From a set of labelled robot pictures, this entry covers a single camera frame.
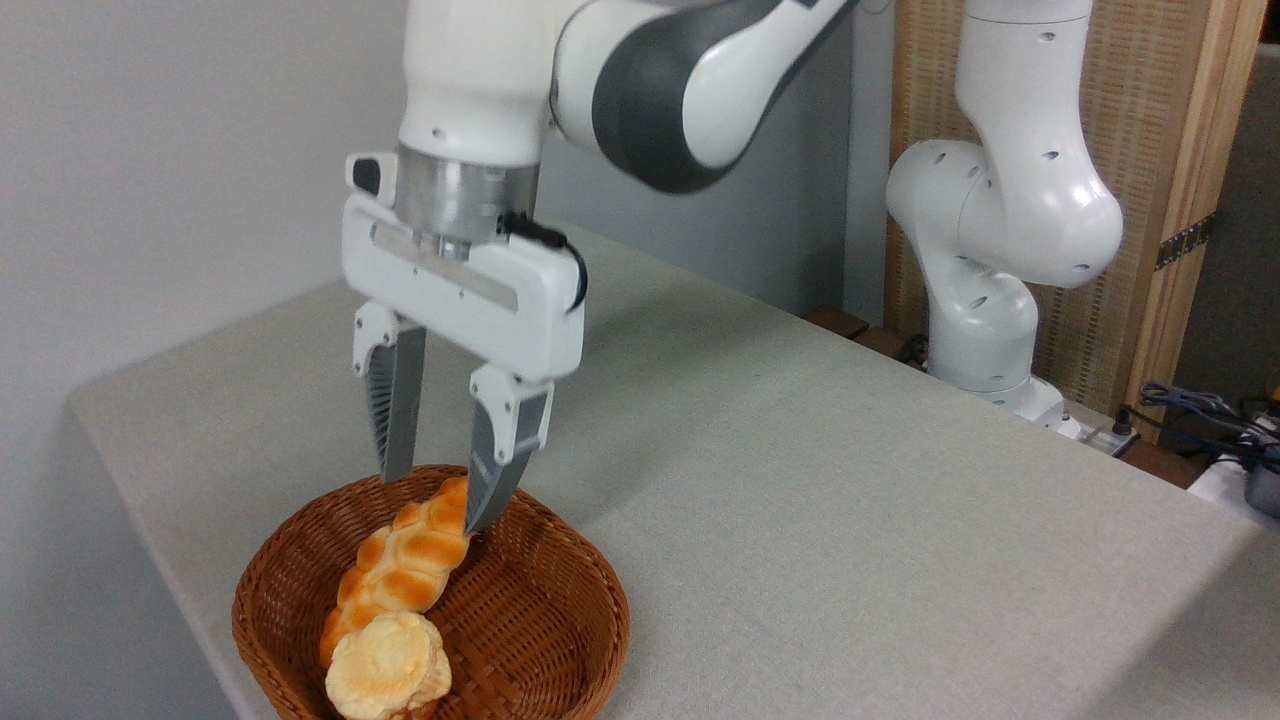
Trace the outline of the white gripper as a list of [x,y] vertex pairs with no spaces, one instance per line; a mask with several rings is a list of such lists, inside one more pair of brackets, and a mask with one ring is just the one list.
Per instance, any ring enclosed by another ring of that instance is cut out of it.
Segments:
[[521,237],[475,246],[466,261],[444,259],[367,193],[346,201],[340,258],[349,287],[372,300],[355,314],[353,369],[364,379],[383,482],[413,468],[425,328],[488,361],[470,378],[475,414],[463,533],[485,530],[547,443],[549,380],[581,361],[579,264]]

